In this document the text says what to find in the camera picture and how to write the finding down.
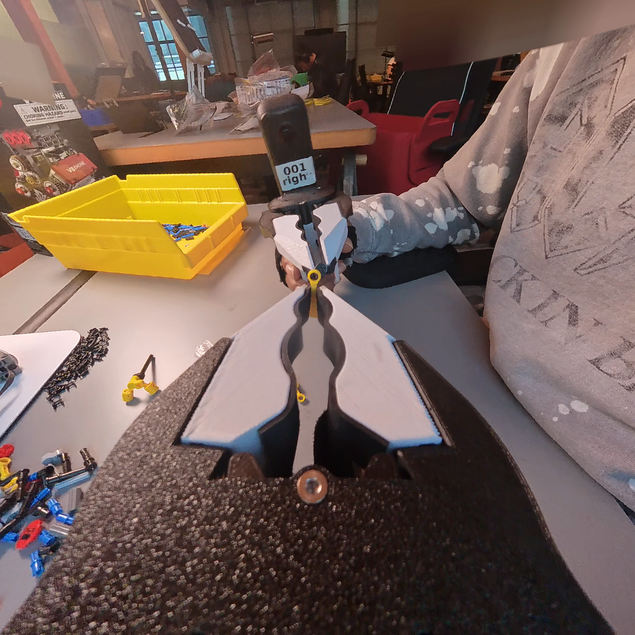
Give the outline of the cluster of blue pins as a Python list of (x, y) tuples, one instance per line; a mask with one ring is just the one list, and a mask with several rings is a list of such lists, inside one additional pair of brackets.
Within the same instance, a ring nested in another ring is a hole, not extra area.
[(175, 241), (189, 241), (206, 232), (209, 227), (205, 225), (188, 224), (163, 224), (163, 229)]

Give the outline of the pile of small black pins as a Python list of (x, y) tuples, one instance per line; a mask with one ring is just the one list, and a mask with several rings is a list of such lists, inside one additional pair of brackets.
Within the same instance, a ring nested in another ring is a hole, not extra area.
[(92, 328), (80, 338), (66, 360), (43, 388), (46, 400), (56, 411), (64, 406), (62, 394), (77, 386), (77, 382), (89, 374), (91, 368), (108, 353), (108, 328)]

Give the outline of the yellow plastic bin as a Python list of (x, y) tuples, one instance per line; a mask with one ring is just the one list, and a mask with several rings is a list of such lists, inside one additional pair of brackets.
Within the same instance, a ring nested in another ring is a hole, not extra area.
[[(232, 173), (111, 176), (9, 218), (70, 269), (189, 280), (234, 249), (248, 209)], [(163, 224), (205, 225), (175, 242)]]

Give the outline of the clear plastic bags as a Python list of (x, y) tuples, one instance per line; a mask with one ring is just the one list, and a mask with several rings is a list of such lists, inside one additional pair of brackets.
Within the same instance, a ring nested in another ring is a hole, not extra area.
[(231, 79), (234, 85), (226, 99), (209, 101), (204, 96), (202, 67), (195, 62), (211, 61), (209, 53), (196, 50), (187, 57), (188, 92), (185, 99), (167, 107), (176, 133), (201, 131), (211, 121), (231, 118), (236, 130), (256, 127), (254, 116), (263, 101), (292, 93), (307, 99), (313, 87), (305, 74), (297, 74), (293, 66), (281, 67), (273, 51), (264, 53), (250, 68), (246, 78)]

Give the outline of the person's torso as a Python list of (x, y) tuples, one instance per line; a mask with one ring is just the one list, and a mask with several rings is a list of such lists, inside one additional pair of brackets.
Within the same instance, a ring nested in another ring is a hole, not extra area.
[(583, 469), (634, 508), (634, 26), (531, 54), (491, 108), (522, 170), (486, 298), (491, 360)]

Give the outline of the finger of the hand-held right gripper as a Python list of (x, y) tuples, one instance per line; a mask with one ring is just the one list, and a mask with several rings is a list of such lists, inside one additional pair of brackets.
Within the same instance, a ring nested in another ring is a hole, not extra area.
[(338, 257), (348, 235), (347, 220), (337, 204), (325, 204), (316, 208), (313, 218), (323, 262), (328, 265), (327, 273), (335, 273)]
[(302, 220), (293, 214), (280, 215), (274, 218), (273, 227), (277, 250), (300, 270), (302, 280), (307, 282), (307, 274), (315, 269), (316, 262)]

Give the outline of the long wooden table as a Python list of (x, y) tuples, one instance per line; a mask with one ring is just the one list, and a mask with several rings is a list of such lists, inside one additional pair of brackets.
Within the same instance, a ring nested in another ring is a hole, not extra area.
[[(372, 144), (376, 127), (335, 101), (307, 106), (314, 150)], [(124, 134), (116, 131), (96, 137), (95, 144), (110, 166), (166, 163), (218, 157), (266, 154), (258, 128), (232, 132), (235, 121), (225, 119), (200, 132), (177, 135), (173, 128), (152, 133)]]

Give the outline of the black axle with yellow connectors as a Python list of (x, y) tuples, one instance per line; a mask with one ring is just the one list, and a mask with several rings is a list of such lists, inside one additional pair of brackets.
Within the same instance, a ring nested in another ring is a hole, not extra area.
[(143, 389), (151, 396), (159, 392), (160, 388), (153, 381), (145, 381), (146, 372), (148, 368), (154, 364), (154, 361), (154, 355), (149, 355), (142, 369), (131, 377), (126, 388), (122, 392), (122, 400), (125, 403), (133, 401), (133, 398), (135, 397), (134, 392), (137, 390)]

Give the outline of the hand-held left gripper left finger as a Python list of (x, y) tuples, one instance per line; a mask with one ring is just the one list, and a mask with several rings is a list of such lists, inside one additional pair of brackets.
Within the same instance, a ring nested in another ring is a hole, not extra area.
[(268, 477), (292, 474), (299, 408), (291, 363), (310, 303), (309, 289), (297, 289), (234, 335), (182, 443), (250, 453)]

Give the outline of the pile of mixed small bricks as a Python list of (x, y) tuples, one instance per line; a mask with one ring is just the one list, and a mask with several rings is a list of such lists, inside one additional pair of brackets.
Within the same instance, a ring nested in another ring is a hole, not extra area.
[(14, 449), (1, 445), (1, 544), (28, 555), (31, 576), (40, 578), (68, 536), (98, 462), (84, 447), (73, 467), (58, 449), (43, 456), (40, 469), (18, 469)]

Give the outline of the window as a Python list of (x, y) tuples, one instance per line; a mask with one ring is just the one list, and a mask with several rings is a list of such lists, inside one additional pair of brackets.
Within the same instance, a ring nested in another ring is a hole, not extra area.
[[(211, 52), (210, 38), (204, 17), (188, 7), (184, 7), (184, 10), (187, 20), (204, 49)], [(166, 84), (168, 79), (185, 81), (186, 70), (180, 61), (177, 45), (166, 22), (159, 18), (159, 14), (155, 10), (150, 11), (150, 19), (143, 16), (140, 11), (135, 11), (134, 14), (139, 22), (140, 32), (146, 42), (160, 82)]]

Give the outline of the white book stand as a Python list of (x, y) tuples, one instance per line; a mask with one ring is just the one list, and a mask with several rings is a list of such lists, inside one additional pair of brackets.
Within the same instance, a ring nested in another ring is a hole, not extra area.
[(1, 350), (19, 361), (21, 373), (1, 395), (1, 434), (4, 434), (80, 341), (73, 330), (5, 335)]

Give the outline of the bare black axle rod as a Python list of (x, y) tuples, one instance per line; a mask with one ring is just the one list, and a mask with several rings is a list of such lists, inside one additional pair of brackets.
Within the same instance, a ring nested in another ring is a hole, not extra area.
[(296, 226), (300, 231), (301, 242), (306, 244), (308, 250), (310, 264), (306, 265), (307, 270), (315, 269), (321, 275), (325, 275), (328, 265), (323, 262), (318, 234), (314, 226), (313, 212), (311, 210), (301, 212)]

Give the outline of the person's right forearm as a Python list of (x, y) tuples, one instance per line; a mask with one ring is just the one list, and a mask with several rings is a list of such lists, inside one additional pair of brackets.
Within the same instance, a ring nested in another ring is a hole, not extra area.
[(464, 147), (435, 177), (401, 195), (353, 202), (353, 261), (477, 242), (481, 231), (500, 226), (524, 160), (498, 144)]

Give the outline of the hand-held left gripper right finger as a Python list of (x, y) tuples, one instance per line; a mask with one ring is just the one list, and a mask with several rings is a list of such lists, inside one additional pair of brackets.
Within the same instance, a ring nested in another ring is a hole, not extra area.
[(318, 464), (352, 477), (379, 453), (441, 444), (395, 338), (329, 289), (317, 296), (323, 348), (334, 367), (318, 422)]

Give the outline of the person's right hand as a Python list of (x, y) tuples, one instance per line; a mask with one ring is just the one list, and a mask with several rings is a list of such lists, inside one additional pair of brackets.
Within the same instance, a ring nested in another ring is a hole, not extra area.
[[(342, 253), (338, 257), (338, 265), (335, 269), (335, 273), (326, 275), (322, 279), (322, 282), (320, 282), (321, 285), (325, 284), (331, 290), (333, 290), (335, 284), (340, 281), (340, 274), (343, 274), (346, 269), (344, 260), (351, 256), (351, 253), (356, 247), (356, 230), (350, 222), (347, 222), (347, 232), (348, 238), (345, 240), (342, 247)], [(306, 280), (302, 277), (300, 269), (298, 269), (290, 260), (281, 257), (279, 265), (280, 271), (282, 272), (283, 282), (290, 290), (295, 290), (303, 284), (308, 284), (308, 282), (306, 282)]]

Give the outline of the grey desk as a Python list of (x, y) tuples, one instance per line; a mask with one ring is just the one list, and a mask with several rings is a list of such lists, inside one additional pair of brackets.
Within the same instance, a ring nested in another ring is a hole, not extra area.
[[(165, 389), (216, 342), (281, 300), (288, 290), (273, 244), (258, 227), (265, 204), (248, 207), (237, 248), (210, 274), (190, 281), (64, 269), (33, 256), (1, 278), (1, 334), (106, 327), (104, 361), (54, 411), (40, 396), (7, 432), (14, 465), (34, 470), (41, 456), (87, 447), (103, 460), (146, 403), (125, 405), (122, 389), (149, 354)], [(345, 278), (335, 289), (350, 305), (405, 340), (487, 419), (528, 482), (568, 567), (619, 634), (634, 633), (634, 525), (522, 409), (489, 362), (489, 330), (447, 273), (367, 290)]]

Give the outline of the black engine set box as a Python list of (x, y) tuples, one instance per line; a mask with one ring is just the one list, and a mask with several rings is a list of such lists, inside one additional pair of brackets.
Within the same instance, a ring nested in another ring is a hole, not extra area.
[(10, 213), (112, 175), (64, 84), (55, 104), (9, 97), (1, 89), (1, 216), (34, 253), (46, 247)]

